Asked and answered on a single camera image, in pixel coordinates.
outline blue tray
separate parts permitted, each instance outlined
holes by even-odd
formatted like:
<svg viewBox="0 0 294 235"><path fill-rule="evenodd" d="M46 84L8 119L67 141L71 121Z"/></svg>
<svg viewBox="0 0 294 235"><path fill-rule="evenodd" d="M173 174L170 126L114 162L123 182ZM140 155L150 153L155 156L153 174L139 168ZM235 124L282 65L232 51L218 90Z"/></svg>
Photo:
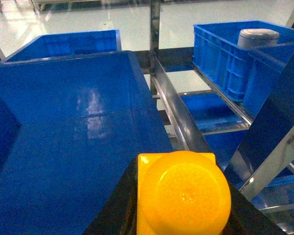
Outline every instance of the blue tray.
<svg viewBox="0 0 294 235"><path fill-rule="evenodd" d="M252 59L237 46L244 28L268 28L280 33L279 44L294 42L294 29L263 21L195 24L194 64L232 100L243 101Z"/></svg>
<svg viewBox="0 0 294 235"><path fill-rule="evenodd" d="M94 54L121 50L119 30L42 35L13 54L5 61L24 61L48 57Z"/></svg>
<svg viewBox="0 0 294 235"><path fill-rule="evenodd" d="M216 94L201 94L182 97L196 125L206 132L208 129L243 123Z"/></svg>
<svg viewBox="0 0 294 235"><path fill-rule="evenodd" d="M138 153L171 151L133 52L0 65L0 235L80 235Z"/></svg>

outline blue plastic bin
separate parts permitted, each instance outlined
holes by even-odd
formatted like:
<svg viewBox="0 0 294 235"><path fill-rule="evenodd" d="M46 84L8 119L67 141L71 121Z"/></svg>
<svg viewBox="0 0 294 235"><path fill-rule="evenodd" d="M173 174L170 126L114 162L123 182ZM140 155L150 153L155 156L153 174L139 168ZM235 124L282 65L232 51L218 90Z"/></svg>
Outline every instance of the blue plastic bin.
<svg viewBox="0 0 294 235"><path fill-rule="evenodd" d="M80 235L138 153L171 151L133 52L0 64L0 235Z"/></svg>
<svg viewBox="0 0 294 235"><path fill-rule="evenodd" d="M263 21L195 24L194 64L232 100L243 101L252 58L237 46L244 28L268 28L280 33L279 44L294 42L294 29Z"/></svg>
<svg viewBox="0 0 294 235"><path fill-rule="evenodd" d="M184 96L182 100L203 132L243 122L216 94Z"/></svg>
<svg viewBox="0 0 294 235"><path fill-rule="evenodd" d="M93 54L121 50L119 30L49 34L35 38L5 61L24 61L56 56Z"/></svg>
<svg viewBox="0 0 294 235"><path fill-rule="evenodd" d="M293 52L294 44L258 48L249 52L253 63L243 106L252 116L257 116Z"/></svg>

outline glossy floor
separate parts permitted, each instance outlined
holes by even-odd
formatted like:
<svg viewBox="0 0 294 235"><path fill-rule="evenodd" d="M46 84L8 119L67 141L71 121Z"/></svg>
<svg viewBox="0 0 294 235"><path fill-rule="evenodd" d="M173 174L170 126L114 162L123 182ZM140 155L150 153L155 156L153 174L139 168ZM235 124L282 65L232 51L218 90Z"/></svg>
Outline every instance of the glossy floor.
<svg viewBox="0 0 294 235"><path fill-rule="evenodd" d="M6 56L42 34L111 28L120 30L124 50L149 47L146 2L53 4L40 13L26 0L1 2L0 47ZM285 25L293 8L294 0L169 1L161 6L160 48L192 46L193 24L265 20Z"/></svg>

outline yellow plastic lid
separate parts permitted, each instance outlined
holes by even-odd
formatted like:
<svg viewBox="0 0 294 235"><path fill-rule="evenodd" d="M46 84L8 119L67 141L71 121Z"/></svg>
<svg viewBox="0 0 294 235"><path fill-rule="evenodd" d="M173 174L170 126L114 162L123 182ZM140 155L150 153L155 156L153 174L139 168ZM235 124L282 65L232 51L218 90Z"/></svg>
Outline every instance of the yellow plastic lid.
<svg viewBox="0 0 294 235"><path fill-rule="evenodd" d="M213 154L165 154L140 188L143 214L157 235L219 235L228 221L230 190Z"/></svg>

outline white cylindrical object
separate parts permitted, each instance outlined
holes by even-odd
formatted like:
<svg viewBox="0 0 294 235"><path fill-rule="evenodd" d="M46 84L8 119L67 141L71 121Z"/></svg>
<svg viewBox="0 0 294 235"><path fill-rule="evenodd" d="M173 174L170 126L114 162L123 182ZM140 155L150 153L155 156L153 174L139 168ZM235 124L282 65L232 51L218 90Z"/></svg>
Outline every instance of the white cylindrical object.
<svg viewBox="0 0 294 235"><path fill-rule="evenodd" d="M266 28L242 29L237 45L242 48L253 48L268 45L276 45L280 34Z"/></svg>

